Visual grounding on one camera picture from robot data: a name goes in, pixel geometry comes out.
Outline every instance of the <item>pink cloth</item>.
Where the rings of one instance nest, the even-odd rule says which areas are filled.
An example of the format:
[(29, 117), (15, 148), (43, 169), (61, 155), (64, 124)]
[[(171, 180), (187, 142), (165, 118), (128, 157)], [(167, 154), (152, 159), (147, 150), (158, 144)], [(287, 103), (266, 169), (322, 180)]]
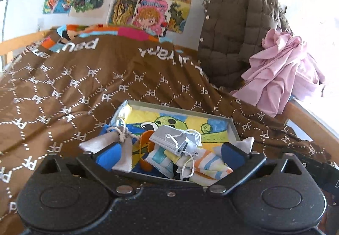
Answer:
[(241, 76), (246, 84), (233, 94), (235, 98), (274, 117), (283, 112), (291, 93), (306, 97), (322, 88), (325, 77), (300, 37), (270, 29), (262, 47), (250, 58), (251, 68)]

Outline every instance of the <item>window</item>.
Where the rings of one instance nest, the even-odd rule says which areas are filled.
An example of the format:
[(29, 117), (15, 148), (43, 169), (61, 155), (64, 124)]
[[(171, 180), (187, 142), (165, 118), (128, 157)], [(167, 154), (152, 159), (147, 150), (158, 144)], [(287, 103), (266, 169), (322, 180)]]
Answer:
[[(8, 0), (0, 0), (0, 43), (3, 41), (3, 32), (5, 28), (7, 3), (8, 3)], [(4, 56), (1, 56), (0, 68), (2, 68), (3, 64), (4, 64)]]

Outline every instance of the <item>brown quilted jacket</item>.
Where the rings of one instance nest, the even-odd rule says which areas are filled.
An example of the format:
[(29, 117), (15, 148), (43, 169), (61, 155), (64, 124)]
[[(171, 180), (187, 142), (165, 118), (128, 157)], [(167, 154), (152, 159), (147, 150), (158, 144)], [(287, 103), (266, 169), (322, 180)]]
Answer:
[(278, 0), (210, 0), (201, 31), (198, 59), (216, 86), (240, 86), (249, 58), (263, 50), (269, 29), (292, 33)]

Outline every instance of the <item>brown bed sheet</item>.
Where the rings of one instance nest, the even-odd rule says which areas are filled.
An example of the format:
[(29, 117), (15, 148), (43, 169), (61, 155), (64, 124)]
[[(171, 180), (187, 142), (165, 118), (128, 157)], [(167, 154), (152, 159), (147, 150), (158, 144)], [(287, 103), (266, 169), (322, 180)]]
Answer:
[[(51, 37), (59, 38), (56, 31)], [(256, 107), (215, 89), (198, 63), (173, 52), (171, 43), (99, 35), (72, 40), (65, 51), (43, 47), (19, 60), (0, 82), (0, 234), (18, 234), (15, 201), (23, 185), (51, 152), (76, 156), (109, 122), (124, 100), (141, 100), (232, 117), (254, 151), (276, 157), (289, 146), (319, 161), (330, 159), (313, 142)]]

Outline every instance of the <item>pink patch on blanket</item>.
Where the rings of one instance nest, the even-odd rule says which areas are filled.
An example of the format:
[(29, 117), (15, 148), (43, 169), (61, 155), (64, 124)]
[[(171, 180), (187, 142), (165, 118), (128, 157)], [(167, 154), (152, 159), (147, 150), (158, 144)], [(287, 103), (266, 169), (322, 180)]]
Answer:
[(146, 40), (149, 40), (149, 37), (150, 37), (150, 35), (143, 30), (123, 27), (123, 26), (119, 28), (118, 35), (128, 37), (130, 39), (134, 39), (138, 41), (146, 41)]

